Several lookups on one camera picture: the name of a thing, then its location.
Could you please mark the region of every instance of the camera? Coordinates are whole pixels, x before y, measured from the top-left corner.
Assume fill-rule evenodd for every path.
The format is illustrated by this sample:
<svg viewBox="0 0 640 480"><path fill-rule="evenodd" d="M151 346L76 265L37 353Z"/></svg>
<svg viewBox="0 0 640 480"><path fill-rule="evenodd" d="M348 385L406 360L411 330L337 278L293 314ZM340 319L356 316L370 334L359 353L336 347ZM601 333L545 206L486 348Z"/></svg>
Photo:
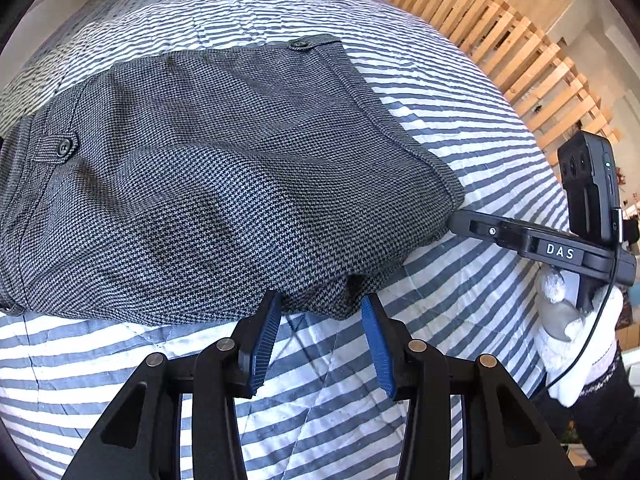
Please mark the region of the camera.
<svg viewBox="0 0 640 480"><path fill-rule="evenodd" d="M636 258L616 250L622 243L622 209L609 141L578 132L558 149L558 162L570 233L467 209L453 213L448 227L454 234L488 240L525 258L578 274L576 307L588 312L597 288L611 280L633 285Z"/></svg>

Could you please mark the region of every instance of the blue rubber tip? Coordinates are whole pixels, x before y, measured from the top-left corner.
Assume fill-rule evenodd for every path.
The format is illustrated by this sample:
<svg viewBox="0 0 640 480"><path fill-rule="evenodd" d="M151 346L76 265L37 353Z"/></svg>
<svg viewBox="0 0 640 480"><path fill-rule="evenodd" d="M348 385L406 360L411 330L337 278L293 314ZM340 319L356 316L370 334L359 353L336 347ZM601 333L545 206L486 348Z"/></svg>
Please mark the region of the blue rubber tip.
<svg viewBox="0 0 640 480"><path fill-rule="evenodd" d="M382 329L376 318L376 313L373 311L373 306L367 296L362 298L362 325L364 334L367 337L367 343L369 343L369 351L371 352L380 387L390 399L393 399L396 396L396 381L394 380L391 355L382 335Z"/></svg>
<svg viewBox="0 0 640 480"><path fill-rule="evenodd" d="M273 351L273 345L278 335L281 316L280 295L277 294L271 301L264 324L260 330L260 335L258 336L258 341L255 344L254 351L251 353L249 387L254 395L258 391L258 388L264 384L264 378L267 375L267 368L271 360L271 351Z"/></svg>

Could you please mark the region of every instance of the houndstooth fabric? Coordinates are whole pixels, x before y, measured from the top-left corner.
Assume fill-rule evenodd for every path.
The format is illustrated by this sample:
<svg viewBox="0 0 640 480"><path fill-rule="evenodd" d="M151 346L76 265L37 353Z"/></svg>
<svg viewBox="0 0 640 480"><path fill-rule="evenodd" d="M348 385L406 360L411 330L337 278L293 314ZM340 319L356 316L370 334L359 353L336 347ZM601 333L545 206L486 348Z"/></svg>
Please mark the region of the houndstooth fabric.
<svg viewBox="0 0 640 480"><path fill-rule="evenodd" d="M463 200L329 34L116 64L5 142L13 315L235 319L276 289L345 319Z"/></svg>

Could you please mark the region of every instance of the striped bedsheet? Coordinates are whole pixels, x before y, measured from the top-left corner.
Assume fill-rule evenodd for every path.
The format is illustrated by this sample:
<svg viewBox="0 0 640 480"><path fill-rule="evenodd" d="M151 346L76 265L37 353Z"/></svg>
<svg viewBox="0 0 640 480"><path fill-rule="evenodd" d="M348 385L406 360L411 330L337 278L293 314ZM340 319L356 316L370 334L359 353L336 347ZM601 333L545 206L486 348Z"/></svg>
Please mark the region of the striped bedsheet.
<svg viewBox="0 0 640 480"><path fill-rule="evenodd" d="M449 164L465 206L567 228L561 187L500 92L420 19L381 0L91 0L0 96L0 132L115 62L169 50L227 48L328 32L408 135ZM530 392L542 377L531 338L537 267L451 234L417 248L380 298L416 337L449 355L492 352ZM27 314L0 317L0 416L43 479L60 478L132 370L229 335L234 322L146 327ZM462 420L452 398L452 478ZM283 316L267 380L237 403L249 478L394 478L406 405L385 399L360 324ZM193 477L184 403L182 477Z"/></svg>

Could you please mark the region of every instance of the white glove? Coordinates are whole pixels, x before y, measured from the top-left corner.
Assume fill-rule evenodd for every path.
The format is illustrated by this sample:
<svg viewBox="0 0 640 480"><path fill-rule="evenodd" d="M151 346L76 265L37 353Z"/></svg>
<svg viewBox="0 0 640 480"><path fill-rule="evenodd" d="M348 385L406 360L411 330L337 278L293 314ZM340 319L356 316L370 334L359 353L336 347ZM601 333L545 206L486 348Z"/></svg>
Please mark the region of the white glove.
<svg viewBox="0 0 640 480"><path fill-rule="evenodd" d="M606 286L596 291L593 297L593 311L584 316L575 309L575 298L578 295L578 281L575 276L573 273L543 265L536 279L538 294L535 304L539 317L534 328L534 340L545 364L546 384L564 372L580 353L607 291ZM584 385L599 378L613 361L616 349L615 327L622 311L622 304L622 292L614 286L598 326L580 360L564 378L549 389L549 395L563 406L573 406ZM560 340L562 332L565 341Z"/></svg>

